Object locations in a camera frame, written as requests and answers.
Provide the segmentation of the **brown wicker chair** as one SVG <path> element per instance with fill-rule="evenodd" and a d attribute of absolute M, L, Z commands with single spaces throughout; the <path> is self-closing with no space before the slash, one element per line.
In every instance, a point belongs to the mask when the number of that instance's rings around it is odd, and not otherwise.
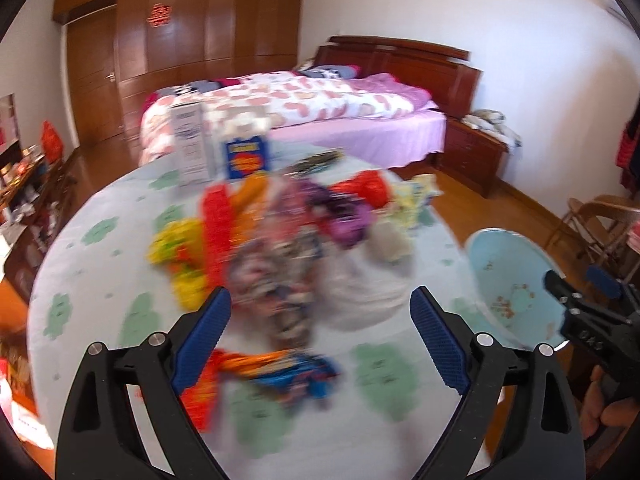
<path fill-rule="evenodd" d="M 566 213 L 551 230 L 544 249 L 550 250 L 556 244 L 573 249 L 573 274 L 583 282 L 592 266 L 614 278 L 631 278 L 639 256 L 629 247 L 628 238 L 638 222 L 638 200 L 610 194 L 584 202 L 570 197 Z"/>

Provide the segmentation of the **blue look milk carton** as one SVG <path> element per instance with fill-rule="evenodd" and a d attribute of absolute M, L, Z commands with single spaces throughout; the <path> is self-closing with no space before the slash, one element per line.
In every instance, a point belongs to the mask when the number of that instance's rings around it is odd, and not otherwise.
<path fill-rule="evenodd" d="M 242 180 L 271 170 L 270 130 L 270 119 L 257 110 L 241 110 L 224 118 L 220 147 L 229 180 Z"/>

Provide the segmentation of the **striped cloth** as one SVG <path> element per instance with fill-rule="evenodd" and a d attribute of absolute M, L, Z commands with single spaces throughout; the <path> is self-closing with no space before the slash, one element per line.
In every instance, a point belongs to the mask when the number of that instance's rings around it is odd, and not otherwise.
<path fill-rule="evenodd" d="M 321 236 L 314 226 L 302 226 L 280 240 L 257 237 L 231 257 L 227 284 L 233 302 L 256 318 L 274 348 L 310 344 L 322 257 Z"/>

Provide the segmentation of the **red honeycomb paper decoration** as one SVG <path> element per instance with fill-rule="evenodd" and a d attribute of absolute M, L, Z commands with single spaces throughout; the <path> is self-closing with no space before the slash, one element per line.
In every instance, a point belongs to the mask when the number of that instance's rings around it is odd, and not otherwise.
<path fill-rule="evenodd" d="M 207 286 L 224 286 L 232 252 L 234 212 L 228 185 L 216 183 L 206 188 L 201 200 L 204 262 Z"/>

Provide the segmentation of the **pink heart quilt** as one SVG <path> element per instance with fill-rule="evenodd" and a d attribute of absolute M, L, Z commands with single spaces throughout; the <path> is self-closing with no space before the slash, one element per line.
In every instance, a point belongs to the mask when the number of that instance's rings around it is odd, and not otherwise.
<path fill-rule="evenodd" d="M 158 90 L 142 116 L 141 165 L 172 151 L 171 107 L 195 102 L 201 103 L 208 133 L 215 132 L 224 110 L 262 106 L 274 140 L 344 148 L 384 168 L 406 166 L 444 147 L 446 117 L 428 91 L 388 73 L 340 78 L 333 66 L 326 66 Z"/>

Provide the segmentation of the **brown wooden wardrobe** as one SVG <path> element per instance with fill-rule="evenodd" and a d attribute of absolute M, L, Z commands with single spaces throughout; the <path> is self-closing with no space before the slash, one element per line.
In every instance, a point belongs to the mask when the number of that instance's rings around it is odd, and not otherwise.
<path fill-rule="evenodd" d="M 146 21 L 154 3 L 171 6 L 167 26 Z M 110 6 L 122 134 L 129 140 L 137 139 L 142 105 L 156 89 L 285 70 L 297 61 L 302 0 L 54 0 L 52 18 L 68 25 Z"/>

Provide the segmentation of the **hanging red clothes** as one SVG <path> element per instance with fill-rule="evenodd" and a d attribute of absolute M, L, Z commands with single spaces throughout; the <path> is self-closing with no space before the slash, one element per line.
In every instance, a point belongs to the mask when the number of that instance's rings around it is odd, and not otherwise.
<path fill-rule="evenodd" d="M 620 184 L 632 195 L 639 191 L 639 113 L 637 106 L 622 133 L 616 155 L 616 166 L 622 170 Z"/>

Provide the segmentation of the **wooden door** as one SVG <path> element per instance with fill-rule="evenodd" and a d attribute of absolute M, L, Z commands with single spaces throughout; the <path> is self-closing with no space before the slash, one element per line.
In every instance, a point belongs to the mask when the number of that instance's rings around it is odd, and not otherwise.
<path fill-rule="evenodd" d="M 66 28 L 70 106 L 83 148 L 124 131 L 115 74 L 115 32 L 114 6 L 78 18 Z"/>

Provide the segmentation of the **red orange wrapper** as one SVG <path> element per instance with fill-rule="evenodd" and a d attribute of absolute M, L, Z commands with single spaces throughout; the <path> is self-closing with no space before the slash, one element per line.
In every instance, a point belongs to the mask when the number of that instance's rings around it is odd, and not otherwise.
<path fill-rule="evenodd" d="M 254 379 L 265 369 L 287 359 L 286 350 L 249 356 L 240 352 L 214 350 L 205 363 L 200 377 L 192 387 L 185 388 L 180 400 L 190 421 L 199 432 L 206 432 L 212 423 L 220 390 L 220 375 L 231 374 L 241 379 Z"/>

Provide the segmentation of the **red double happiness sticker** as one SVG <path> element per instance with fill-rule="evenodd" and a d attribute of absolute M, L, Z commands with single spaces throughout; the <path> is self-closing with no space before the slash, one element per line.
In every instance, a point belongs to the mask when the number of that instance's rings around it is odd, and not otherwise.
<path fill-rule="evenodd" d="M 150 15 L 146 19 L 152 28 L 167 26 L 171 20 L 171 6 L 163 3 L 154 3 Z"/>

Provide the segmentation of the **white milk carton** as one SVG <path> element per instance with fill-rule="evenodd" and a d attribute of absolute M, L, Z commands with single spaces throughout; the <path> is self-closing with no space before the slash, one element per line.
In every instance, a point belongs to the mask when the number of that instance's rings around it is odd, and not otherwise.
<path fill-rule="evenodd" d="M 205 183 L 214 175 L 200 102 L 174 106 L 170 110 L 174 154 L 181 185 Z"/>

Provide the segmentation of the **wooden nightstand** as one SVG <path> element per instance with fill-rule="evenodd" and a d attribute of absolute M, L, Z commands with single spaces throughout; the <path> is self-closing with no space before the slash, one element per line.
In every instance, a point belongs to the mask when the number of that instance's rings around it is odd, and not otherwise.
<path fill-rule="evenodd" d="M 444 149 L 437 157 L 438 168 L 487 198 L 498 180 L 505 143 L 475 130 L 460 120 L 447 118 Z"/>

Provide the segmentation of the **television with red cloth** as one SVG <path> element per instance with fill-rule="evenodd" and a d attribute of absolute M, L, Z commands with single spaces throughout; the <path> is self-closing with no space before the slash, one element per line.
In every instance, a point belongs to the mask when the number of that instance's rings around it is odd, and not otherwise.
<path fill-rule="evenodd" d="M 20 129 L 17 125 L 14 94 L 0 98 L 0 154 L 20 145 Z"/>

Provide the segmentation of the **purple wrapper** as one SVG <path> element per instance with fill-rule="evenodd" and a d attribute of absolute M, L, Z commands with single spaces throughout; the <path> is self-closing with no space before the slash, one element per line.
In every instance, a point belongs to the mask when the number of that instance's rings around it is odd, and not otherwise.
<path fill-rule="evenodd" d="M 356 195 L 330 191 L 308 179 L 296 181 L 308 216 L 341 249 L 352 249 L 361 243 L 373 223 L 372 207 Z"/>

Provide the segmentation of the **red plastic bag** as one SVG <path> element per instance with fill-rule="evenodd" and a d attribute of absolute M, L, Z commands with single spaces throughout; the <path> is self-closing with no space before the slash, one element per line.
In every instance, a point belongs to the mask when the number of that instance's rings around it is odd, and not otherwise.
<path fill-rule="evenodd" d="M 364 200 L 373 209 L 384 208 L 392 199 L 392 191 L 378 170 L 363 170 L 349 179 L 329 186 L 334 193 L 352 195 Z"/>

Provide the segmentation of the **orange snack wrapper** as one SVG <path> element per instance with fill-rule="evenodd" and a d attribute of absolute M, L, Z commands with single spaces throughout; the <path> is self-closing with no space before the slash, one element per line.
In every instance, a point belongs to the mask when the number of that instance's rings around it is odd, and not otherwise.
<path fill-rule="evenodd" d="M 257 171 L 244 178 L 240 187 L 232 194 L 230 203 L 233 211 L 233 247 L 239 247 L 250 240 L 265 209 L 268 184 L 268 174 L 265 171 Z"/>

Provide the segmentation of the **wooden tv cabinet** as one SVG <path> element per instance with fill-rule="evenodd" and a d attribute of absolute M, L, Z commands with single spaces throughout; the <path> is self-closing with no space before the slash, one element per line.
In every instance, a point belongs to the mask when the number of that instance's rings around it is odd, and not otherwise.
<path fill-rule="evenodd" d="M 23 201 L 14 209 L 17 237 L 10 244 L 2 271 L 24 304 L 32 296 L 44 257 L 72 215 L 77 186 L 70 171 L 72 161 L 61 159 L 49 165 L 44 157 L 39 157 L 18 181 L 12 196 Z"/>

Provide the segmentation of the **clothes pile on nightstand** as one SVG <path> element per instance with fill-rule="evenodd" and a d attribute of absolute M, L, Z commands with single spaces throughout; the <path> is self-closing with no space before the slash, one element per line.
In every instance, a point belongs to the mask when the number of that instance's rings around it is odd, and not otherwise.
<path fill-rule="evenodd" d="M 506 125 L 506 116 L 498 110 L 473 110 L 463 116 L 461 121 L 506 144 L 509 151 L 522 146 L 521 137 Z"/>

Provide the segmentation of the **wooden bed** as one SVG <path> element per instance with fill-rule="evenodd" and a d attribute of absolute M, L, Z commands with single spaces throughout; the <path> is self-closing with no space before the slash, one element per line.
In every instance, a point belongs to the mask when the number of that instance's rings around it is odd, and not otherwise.
<path fill-rule="evenodd" d="M 333 36 L 307 68 L 163 88 L 142 115 L 139 162 L 172 151 L 171 109 L 196 104 L 209 136 L 230 108 L 244 108 L 269 118 L 273 140 L 406 166 L 441 152 L 447 120 L 469 113 L 480 81 L 469 58 L 465 50 L 418 40 Z"/>

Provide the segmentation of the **clear plastic bag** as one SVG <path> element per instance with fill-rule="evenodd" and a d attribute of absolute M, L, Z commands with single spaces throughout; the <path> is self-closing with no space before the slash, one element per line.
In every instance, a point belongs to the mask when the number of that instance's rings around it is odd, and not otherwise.
<path fill-rule="evenodd" d="M 393 221 L 375 220 L 355 247 L 326 246 L 318 277 L 321 318 L 343 332 L 382 323 L 408 302 L 413 278 L 412 239 Z"/>

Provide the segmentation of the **red gift bag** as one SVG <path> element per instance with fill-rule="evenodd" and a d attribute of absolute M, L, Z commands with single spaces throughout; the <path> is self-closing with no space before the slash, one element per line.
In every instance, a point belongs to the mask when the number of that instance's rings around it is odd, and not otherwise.
<path fill-rule="evenodd" d="M 49 165 L 64 160 L 64 143 L 53 125 L 47 120 L 42 124 L 41 147 Z"/>

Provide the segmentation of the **pink striped towel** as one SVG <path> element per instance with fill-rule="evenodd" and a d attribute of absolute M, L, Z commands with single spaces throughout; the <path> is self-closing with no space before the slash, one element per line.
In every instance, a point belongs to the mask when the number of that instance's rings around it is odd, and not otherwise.
<path fill-rule="evenodd" d="M 627 246 L 636 254 L 640 254 L 640 222 L 637 221 L 628 231 Z"/>

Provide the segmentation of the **blue wrapper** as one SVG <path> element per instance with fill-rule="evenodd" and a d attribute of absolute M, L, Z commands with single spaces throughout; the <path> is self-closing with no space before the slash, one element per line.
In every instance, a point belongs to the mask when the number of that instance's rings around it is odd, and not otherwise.
<path fill-rule="evenodd" d="M 341 378 L 334 361 L 320 354 L 290 352 L 265 365 L 250 381 L 288 406 L 307 399 L 325 401 Z"/>

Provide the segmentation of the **yellow white plastic bag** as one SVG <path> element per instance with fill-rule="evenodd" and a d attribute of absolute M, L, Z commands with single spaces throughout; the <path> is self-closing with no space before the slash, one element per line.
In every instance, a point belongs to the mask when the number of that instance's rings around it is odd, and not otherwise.
<path fill-rule="evenodd" d="M 403 229 L 415 229 L 432 199 L 441 195 L 434 174 L 418 174 L 410 180 L 394 183 L 388 218 Z"/>

